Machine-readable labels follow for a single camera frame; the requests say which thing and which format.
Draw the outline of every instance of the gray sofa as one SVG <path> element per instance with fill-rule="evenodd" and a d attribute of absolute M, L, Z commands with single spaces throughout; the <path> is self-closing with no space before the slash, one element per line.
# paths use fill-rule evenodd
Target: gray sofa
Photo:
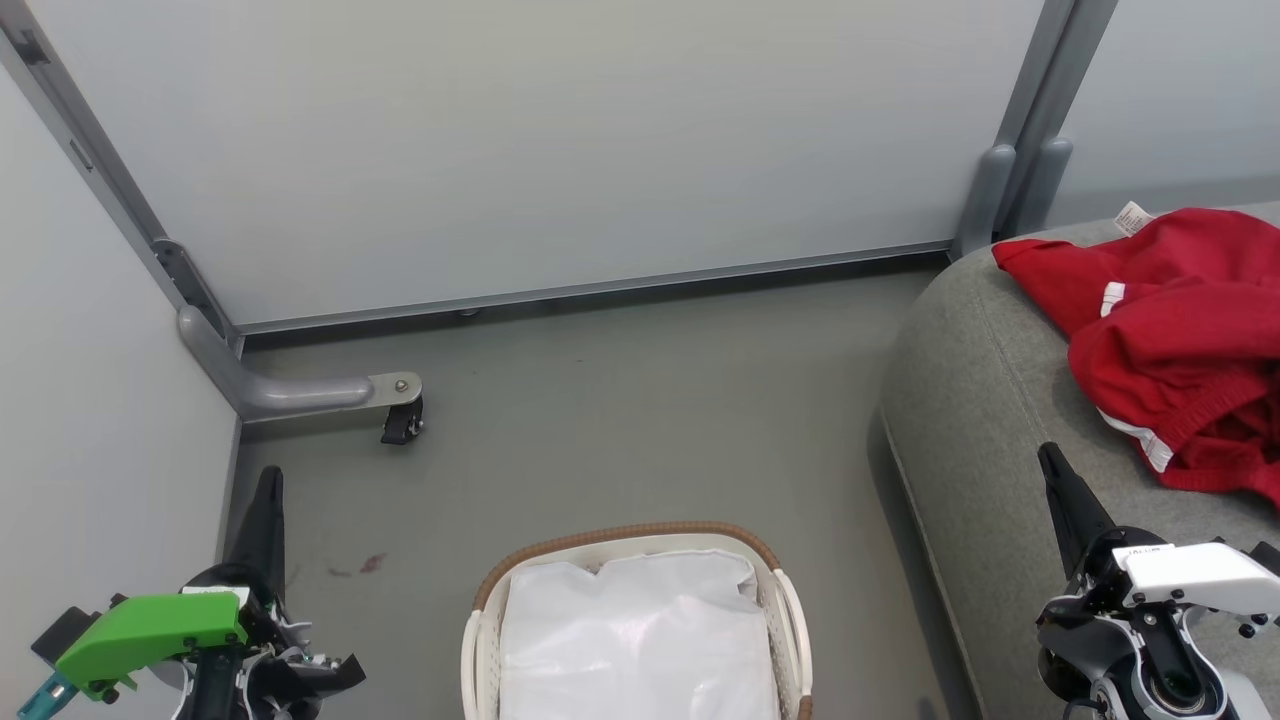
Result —
<path fill-rule="evenodd" d="M 1280 204 L 1236 208 L 1280 224 Z M 1111 220 L 1036 233 L 1094 245 Z M 1034 619 L 1064 577 L 1037 447 L 1055 441 L 1120 524 L 1174 543 L 1222 536 L 1280 546 L 1280 515 L 1249 495 L 1164 488 L 1126 436 L 1076 387 L 1066 341 L 988 251 L 964 258 L 901 331 L 882 419 L 984 717 L 1057 717 L 1037 675 Z M 1221 667 L 1249 676 L 1280 717 L 1280 632 L 1245 641 L 1224 614 L 1194 632 Z"/>

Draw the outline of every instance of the caster wheel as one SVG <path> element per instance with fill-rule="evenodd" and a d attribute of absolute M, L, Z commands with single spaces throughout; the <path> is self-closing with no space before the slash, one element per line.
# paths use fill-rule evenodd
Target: caster wheel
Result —
<path fill-rule="evenodd" d="M 406 405 L 392 405 L 383 425 L 383 443 L 407 445 L 422 432 L 425 424 L 421 397 Z"/>

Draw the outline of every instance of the white wall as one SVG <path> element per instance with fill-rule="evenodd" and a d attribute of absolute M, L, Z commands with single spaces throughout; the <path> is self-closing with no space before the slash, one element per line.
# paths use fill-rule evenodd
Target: white wall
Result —
<path fill-rule="evenodd" d="M 948 240 L 1023 0 L 29 0 L 237 324 Z"/>
<path fill-rule="evenodd" d="M 1123 0 L 1062 135 L 1050 227 L 1280 200 L 1280 4 Z"/>
<path fill-rule="evenodd" d="M 13 49 L 0 47 L 6 65 Z M 0 707 L 50 674 L 29 644 L 70 605 L 177 591 L 215 555 L 236 416 L 173 305 L 0 69 Z M 114 707 L 168 717 L 150 673 Z"/>

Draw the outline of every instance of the metal bracket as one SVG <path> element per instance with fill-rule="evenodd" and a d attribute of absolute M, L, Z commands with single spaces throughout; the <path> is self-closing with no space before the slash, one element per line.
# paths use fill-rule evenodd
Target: metal bracket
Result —
<path fill-rule="evenodd" d="M 412 405 L 422 397 L 422 379 L 415 373 L 297 380 L 260 375 L 239 364 L 205 314 L 191 305 L 178 311 L 178 334 L 246 423 Z"/>
<path fill-rule="evenodd" d="M 151 250 L 155 252 L 156 260 L 160 261 L 160 266 L 173 279 L 174 287 L 182 293 L 182 299 L 187 305 L 193 305 L 204 313 L 209 324 L 214 327 L 214 332 L 221 336 L 228 346 L 234 345 L 236 325 L 227 319 L 221 305 L 218 304 L 214 293 L 205 284 L 205 278 L 200 277 L 200 270 L 196 269 L 196 264 L 187 255 L 187 249 L 166 237 L 161 237 L 151 243 Z"/>
<path fill-rule="evenodd" d="M 45 49 L 40 46 L 36 31 L 24 29 L 20 35 L 22 42 L 14 42 L 13 49 L 18 51 L 18 56 L 22 58 L 22 61 L 32 67 L 47 65 L 49 55 L 46 55 Z"/>

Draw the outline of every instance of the clothing tag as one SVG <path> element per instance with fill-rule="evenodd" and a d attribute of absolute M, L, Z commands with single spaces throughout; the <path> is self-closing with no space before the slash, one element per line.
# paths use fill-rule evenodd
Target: clothing tag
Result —
<path fill-rule="evenodd" d="M 1138 231 L 1140 231 L 1147 223 L 1155 220 L 1155 215 L 1148 215 L 1146 210 L 1138 208 L 1137 202 L 1129 202 L 1120 210 L 1116 215 L 1116 227 L 1125 237 L 1133 237 Z"/>

